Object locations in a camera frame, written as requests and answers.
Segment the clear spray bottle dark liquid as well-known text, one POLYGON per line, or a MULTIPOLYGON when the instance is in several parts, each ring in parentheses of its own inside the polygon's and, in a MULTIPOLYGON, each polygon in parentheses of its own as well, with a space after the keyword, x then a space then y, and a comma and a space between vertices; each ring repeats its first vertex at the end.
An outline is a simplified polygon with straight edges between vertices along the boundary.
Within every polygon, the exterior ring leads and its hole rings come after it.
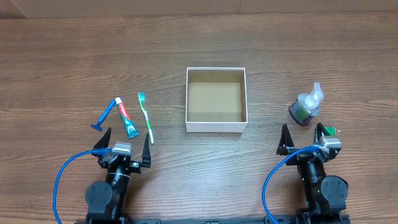
POLYGON ((311 120, 320 112, 320 103, 324 99, 324 93, 319 82, 313 84, 311 93, 301 93, 296 101, 289 106, 289 113, 296 123, 308 126, 311 120))

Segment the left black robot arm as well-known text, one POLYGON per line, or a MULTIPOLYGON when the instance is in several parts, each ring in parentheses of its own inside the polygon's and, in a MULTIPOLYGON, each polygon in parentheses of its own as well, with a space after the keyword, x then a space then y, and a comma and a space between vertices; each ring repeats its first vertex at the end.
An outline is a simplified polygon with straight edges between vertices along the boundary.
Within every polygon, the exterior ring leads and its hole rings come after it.
POLYGON ((124 212, 131 174, 140 174, 143 167, 151 165, 149 134, 144 141, 141 161, 131 159, 131 143, 119 141, 109 147, 110 138, 111 128, 93 146, 97 152, 92 155, 98 158, 99 166, 107 173, 104 181, 94 182, 86 190, 86 223, 132 223, 132 218, 124 212))

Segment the red green toothpaste tube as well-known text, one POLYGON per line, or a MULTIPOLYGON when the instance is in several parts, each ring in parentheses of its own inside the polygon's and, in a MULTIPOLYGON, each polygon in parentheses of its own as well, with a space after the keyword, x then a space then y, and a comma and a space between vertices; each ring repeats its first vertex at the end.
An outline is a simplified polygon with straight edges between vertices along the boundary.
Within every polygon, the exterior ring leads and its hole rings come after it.
POLYGON ((124 127, 127 132, 127 137, 132 139, 139 135, 137 128, 135 127, 133 121, 131 120, 127 109, 120 97, 115 98, 116 105, 118 106, 119 112, 121 114, 122 121, 124 123, 124 127))

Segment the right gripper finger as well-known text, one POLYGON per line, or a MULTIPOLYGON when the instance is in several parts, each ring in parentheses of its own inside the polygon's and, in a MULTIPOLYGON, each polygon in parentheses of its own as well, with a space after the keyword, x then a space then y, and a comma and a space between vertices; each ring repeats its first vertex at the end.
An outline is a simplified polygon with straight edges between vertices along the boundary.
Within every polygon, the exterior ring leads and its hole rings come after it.
POLYGON ((315 134, 314 134, 314 144, 318 144, 319 139, 322 136, 329 136, 330 133, 328 130, 322 125, 321 123, 318 123, 315 127, 315 134))
POLYGON ((287 156, 295 151, 295 146, 286 124, 282 126, 281 137, 276 151, 277 155, 287 156))

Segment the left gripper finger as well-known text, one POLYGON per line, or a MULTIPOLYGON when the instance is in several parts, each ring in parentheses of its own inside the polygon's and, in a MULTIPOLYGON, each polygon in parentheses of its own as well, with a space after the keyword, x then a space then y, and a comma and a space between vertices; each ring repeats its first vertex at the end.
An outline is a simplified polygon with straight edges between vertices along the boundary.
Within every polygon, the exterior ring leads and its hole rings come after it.
POLYGON ((145 168, 150 168, 151 166, 151 156, 150 156, 150 149, 149 149, 149 133, 146 134, 146 139, 144 142, 144 147, 142 150, 142 163, 141 166, 145 168))
POLYGON ((104 136, 94 145, 93 148, 94 149, 108 148, 110 138, 111 138, 111 128, 108 128, 104 136))

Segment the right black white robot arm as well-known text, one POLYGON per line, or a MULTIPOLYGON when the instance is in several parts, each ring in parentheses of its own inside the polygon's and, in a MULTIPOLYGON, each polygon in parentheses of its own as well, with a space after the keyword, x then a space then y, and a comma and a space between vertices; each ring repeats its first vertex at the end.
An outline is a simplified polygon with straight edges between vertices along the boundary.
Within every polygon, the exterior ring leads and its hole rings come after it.
POLYGON ((323 146, 317 152, 303 152, 287 161, 296 166, 302 179, 307 206, 298 209, 295 215, 278 215, 279 223, 291 224, 350 224, 349 216, 341 212, 346 209, 349 185, 335 175, 327 175, 324 163, 334 159, 341 150, 341 141, 334 129, 318 123, 314 143, 323 146))

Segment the green soap packet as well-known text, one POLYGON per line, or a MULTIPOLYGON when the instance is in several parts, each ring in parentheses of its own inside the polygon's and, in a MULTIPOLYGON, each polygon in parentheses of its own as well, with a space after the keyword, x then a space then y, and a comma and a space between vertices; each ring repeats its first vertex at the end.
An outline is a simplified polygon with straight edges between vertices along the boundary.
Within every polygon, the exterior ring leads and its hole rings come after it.
POLYGON ((336 128, 325 126, 324 129, 325 130, 322 131, 320 128, 315 128, 315 136, 314 136, 314 142, 315 143, 318 142, 318 137, 319 136, 324 136, 326 132, 328 132, 330 134, 330 136, 334 136, 335 135, 336 128))

